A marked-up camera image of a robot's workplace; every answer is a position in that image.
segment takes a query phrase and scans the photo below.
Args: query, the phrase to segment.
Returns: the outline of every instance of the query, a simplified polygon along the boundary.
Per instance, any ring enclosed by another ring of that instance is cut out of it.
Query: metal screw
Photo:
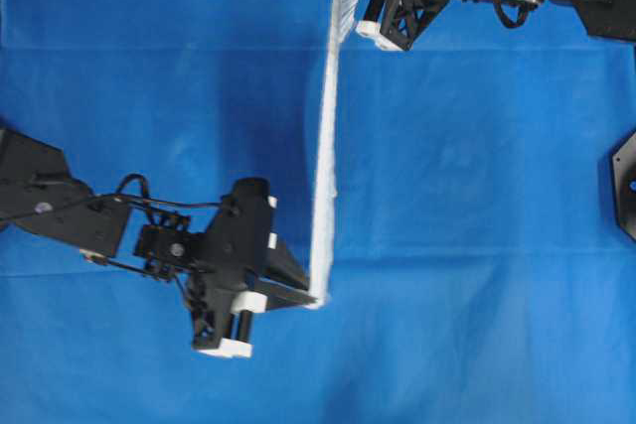
[[[186,253],[186,248],[182,244],[175,242],[170,245],[170,253],[175,257],[183,257],[183,254]]]
[[[35,207],[35,211],[37,213],[50,212],[52,210],[53,206],[51,206],[49,203],[37,203]]]

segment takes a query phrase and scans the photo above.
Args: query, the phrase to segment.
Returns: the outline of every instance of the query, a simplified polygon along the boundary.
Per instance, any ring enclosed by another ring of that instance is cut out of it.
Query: blue tablecloth
[[[306,262],[329,6],[2,0],[0,119],[98,192],[136,171],[211,201],[264,175]],[[176,287],[10,228],[0,422],[634,422],[636,244],[608,157],[635,79],[631,47],[551,5],[507,31],[453,1],[405,55],[350,38],[329,305],[213,359]]]

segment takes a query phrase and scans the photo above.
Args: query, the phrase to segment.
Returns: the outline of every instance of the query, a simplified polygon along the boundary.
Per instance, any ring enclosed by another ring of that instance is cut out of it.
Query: white towel
[[[308,308],[320,308],[327,301],[329,274],[334,259],[336,228],[336,103],[338,99],[338,63],[340,46],[354,26],[358,0],[333,0],[325,76],[322,92],[318,160],[314,185],[311,234],[310,288],[316,303]]]

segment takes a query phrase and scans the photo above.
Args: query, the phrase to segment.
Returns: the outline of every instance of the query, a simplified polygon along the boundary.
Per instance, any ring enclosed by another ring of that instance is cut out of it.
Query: wire
[[[187,302],[188,296],[186,295],[186,291],[184,290],[183,285],[181,284],[181,279],[179,278],[179,275],[177,275],[176,273],[175,273],[175,282],[177,282],[177,287],[179,287],[179,291],[181,292],[183,301]]]
[[[500,2],[494,2],[493,6],[495,7],[497,18],[507,29],[518,29],[526,23],[526,20],[528,20],[528,14],[530,13],[530,10],[525,5],[519,6],[519,8],[517,9],[516,21],[506,15],[506,12],[504,12],[504,8],[502,7],[502,4]]]
[[[123,178],[123,180],[121,181],[121,183],[119,183],[119,186],[117,187],[117,190],[115,192],[117,194],[120,194],[121,192],[123,192],[125,187],[128,186],[133,181],[137,181],[139,183],[139,190],[141,191],[141,197],[146,199],[150,198],[150,186],[148,184],[148,180],[146,179],[145,176],[142,176],[141,174],[129,174],[128,176]],[[146,212],[146,217],[148,217],[148,221],[151,224],[155,225],[157,222],[155,221],[155,216],[152,213],[152,209],[148,206],[143,207],[143,209]]]
[[[210,208],[222,208],[225,206],[222,203],[174,203],[172,201],[162,201],[160,199],[153,198],[140,198],[139,196],[130,196],[129,194],[115,194],[116,199],[122,199],[132,202],[139,202],[143,204],[158,204],[160,206],[168,206],[177,209],[210,209]]]
[[[222,203],[194,203],[194,204],[186,204],[186,203],[173,203],[172,201],[162,201],[159,199],[153,199],[153,198],[142,198],[140,196],[132,196],[129,194],[118,194],[118,193],[112,193],[112,194],[103,194],[100,196],[91,196],[89,198],[84,198],[82,200],[79,201],[74,201],[72,203],[68,203],[64,206],[59,206],[57,208],[53,208],[49,211],[44,211],[44,212],[25,212],[25,213],[18,213],[15,215],[10,215],[8,217],[1,217],[0,218],[0,224],[4,223],[4,222],[13,222],[15,220],[22,220],[24,218],[30,218],[30,217],[35,217],[35,216],[42,216],[42,215],[48,215],[48,214],[52,214],[52,213],[58,213],[58,212],[62,212],[62,211],[67,211],[69,209],[72,208],[76,208],[79,206],[87,206],[89,204],[93,204],[93,203],[98,203],[100,201],[107,201],[109,199],[113,199],[115,201],[120,201],[120,202],[128,202],[128,203],[142,203],[142,204],[159,204],[162,206],[170,206],[173,208],[177,208],[177,209],[210,209],[210,208],[221,208],[221,209],[225,209],[226,206],[223,205]]]

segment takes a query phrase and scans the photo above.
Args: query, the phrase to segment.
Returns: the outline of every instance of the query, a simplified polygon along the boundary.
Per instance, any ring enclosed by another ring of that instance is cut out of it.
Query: black bracket
[[[636,240],[636,133],[616,151],[611,161],[616,221]]]

